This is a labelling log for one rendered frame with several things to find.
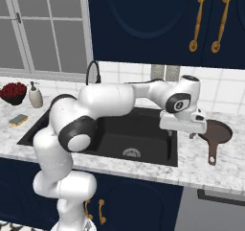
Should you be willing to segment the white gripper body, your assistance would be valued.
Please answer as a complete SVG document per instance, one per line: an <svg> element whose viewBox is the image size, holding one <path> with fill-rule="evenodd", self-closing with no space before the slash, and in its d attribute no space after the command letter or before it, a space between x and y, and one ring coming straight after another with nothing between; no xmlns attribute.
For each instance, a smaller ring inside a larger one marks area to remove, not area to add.
<svg viewBox="0 0 245 231"><path fill-rule="evenodd" d="M203 134L207 130L207 121L204 114L198 110L193 112L182 111L175 114L162 111L159 127L166 130Z"/></svg>

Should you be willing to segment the brown frying pan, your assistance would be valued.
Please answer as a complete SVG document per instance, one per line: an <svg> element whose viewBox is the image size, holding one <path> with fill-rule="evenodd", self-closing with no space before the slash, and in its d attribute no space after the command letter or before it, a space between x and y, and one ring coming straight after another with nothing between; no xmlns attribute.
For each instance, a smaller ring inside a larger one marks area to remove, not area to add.
<svg viewBox="0 0 245 231"><path fill-rule="evenodd" d="M233 131L220 121L208 120L207 131L200 134L200 137L209 145L209 164L215 166L218 145L229 142L233 137Z"/></svg>

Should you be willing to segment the black sink basin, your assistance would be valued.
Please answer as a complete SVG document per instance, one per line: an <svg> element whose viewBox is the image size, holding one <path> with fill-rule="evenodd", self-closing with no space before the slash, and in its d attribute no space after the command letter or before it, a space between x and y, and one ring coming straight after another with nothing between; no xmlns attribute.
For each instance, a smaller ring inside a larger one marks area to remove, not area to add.
<svg viewBox="0 0 245 231"><path fill-rule="evenodd" d="M122 117L99 118L93 143L82 153L177 167L177 132L169 137L159 119L159 109L143 107Z"/></svg>

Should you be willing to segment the yellow and grey sponge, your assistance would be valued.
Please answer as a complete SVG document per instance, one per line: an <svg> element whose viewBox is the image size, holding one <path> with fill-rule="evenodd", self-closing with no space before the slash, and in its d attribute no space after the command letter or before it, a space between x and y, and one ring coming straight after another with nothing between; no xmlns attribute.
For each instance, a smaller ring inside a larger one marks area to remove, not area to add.
<svg viewBox="0 0 245 231"><path fill-rule="evenodd" d="M18 127L22 123L24 123L28 119L27 115L19 114L15 116L13 119L9 120L9 124L15 127Z"/></svg>

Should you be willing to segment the navy lower cupboard door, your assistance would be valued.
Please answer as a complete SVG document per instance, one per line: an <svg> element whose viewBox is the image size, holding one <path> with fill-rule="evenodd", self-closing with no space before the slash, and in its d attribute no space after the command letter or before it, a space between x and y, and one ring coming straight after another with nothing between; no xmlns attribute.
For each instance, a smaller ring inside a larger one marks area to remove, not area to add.
<svg viewBox="0 0 245 231"><path fill-rule="evenodd" d="M52 182L40 171L36 162L0 158L0 219L47 231L74 231L86 217L84 202L95 194L96 178L71 171Z"/></svg>
<svg viewBox="0 0 245 231"><path fill-rule="evenodd" d="M174 231L183 188L96 173L94 223L98 231ZM104 200L100 224L99 200Z"/></svg>

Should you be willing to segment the grey dishwasher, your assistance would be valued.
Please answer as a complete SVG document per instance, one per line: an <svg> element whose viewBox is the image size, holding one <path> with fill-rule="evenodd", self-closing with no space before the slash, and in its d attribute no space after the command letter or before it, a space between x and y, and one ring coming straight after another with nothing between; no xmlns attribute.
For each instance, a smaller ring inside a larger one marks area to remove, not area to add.
<svg viewBox="0 0 245 231"><path fill-rule="evenodd" d="M174 231L245 231L245 196L185 187Z"/></svg>

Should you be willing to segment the black curved tap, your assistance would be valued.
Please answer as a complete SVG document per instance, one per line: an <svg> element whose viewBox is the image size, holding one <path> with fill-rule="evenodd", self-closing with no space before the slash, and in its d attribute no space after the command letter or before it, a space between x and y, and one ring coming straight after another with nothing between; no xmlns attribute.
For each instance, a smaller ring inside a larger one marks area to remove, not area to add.
<svg viewBox="0 0 245 231"><path fill-rule="evenodd" d="M96 69L97 69L97 78L96 78L96 82L95 83L101 83L101 76L100 76L100 67L99 64L95 61L92 60L86 70L86 77L85 77L85 84L88 85L89 84L89 74L90 74L90 69L92 67L92 65L95 64L96 65Z"/></svg>

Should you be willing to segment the wide navy upper cupboard door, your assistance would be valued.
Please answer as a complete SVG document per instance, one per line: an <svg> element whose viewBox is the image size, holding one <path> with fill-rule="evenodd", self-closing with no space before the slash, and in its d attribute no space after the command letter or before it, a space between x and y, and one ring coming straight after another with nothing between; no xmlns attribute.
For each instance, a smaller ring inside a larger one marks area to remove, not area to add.
<svg viewBox="0 0 245 231"><path fill-rule="evenodd" d="M88 0L94 58L101 61L192 65L197 0Z"/></svg>

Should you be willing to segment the narrow navy upper cupboard door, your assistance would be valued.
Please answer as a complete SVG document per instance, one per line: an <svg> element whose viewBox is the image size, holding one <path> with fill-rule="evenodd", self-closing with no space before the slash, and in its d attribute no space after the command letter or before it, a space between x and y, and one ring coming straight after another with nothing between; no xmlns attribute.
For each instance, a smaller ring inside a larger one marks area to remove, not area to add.
<svg viewBox="0 0 245 231"><path fill-rule="evenodd" d="M245 70L245 0L231 0L225 31L218 53L212 52L212 43L218 31L225 4L212 0L209 28L202 56L202 66Z"/></svg>

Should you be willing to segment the beige soap dispenser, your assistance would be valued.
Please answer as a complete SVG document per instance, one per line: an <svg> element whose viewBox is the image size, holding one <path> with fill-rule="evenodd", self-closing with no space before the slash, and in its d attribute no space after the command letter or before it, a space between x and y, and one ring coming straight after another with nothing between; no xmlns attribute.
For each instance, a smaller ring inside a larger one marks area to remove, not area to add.
<svg viewBox="0 0 245 231"><path fill-rule="evenodd" d="M31 82L31 89L29 90L29 99L33 108L40 108L43 106L43 98L40 90Z"/></svg>

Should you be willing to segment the black bowl of red fruit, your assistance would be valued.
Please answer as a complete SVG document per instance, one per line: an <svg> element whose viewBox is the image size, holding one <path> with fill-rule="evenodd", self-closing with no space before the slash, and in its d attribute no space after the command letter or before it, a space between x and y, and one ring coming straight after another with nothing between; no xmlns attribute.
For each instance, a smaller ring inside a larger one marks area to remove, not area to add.
<svg viewBox="0 0 245 231"><path fill-rule="evenodd" d="M19 105L27 93L27 86L21 82L8 83L0 90L0 98L11 105Z"/></svg>

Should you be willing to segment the grey framed window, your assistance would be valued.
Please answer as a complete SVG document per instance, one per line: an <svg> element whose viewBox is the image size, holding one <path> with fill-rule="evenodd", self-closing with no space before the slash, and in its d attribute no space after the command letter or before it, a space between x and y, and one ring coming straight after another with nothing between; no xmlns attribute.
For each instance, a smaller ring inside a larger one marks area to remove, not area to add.
<svg viewBox="0 0 245 231"><path fill-rule="evenodd" d="M0 0L0 76L84 82L88 0Z"/></svg>

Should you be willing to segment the grey wall socket plate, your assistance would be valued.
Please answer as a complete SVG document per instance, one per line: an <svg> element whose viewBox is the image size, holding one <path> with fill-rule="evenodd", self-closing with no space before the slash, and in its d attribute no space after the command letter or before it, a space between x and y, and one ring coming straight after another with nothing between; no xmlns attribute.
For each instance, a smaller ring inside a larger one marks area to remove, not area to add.
<svg viewBox="0 0 245 231"><path fill-rule="evenodd" d="M165 66L161 64L152 64L150 78L152 80L162 80L165 75Z"/></svg>
<svg viewBox="0 0 245 231"><path fill-rule="evenodd" d="M166 81L179 81L180 67L178 65L168 65L166 70Z"/></svg>

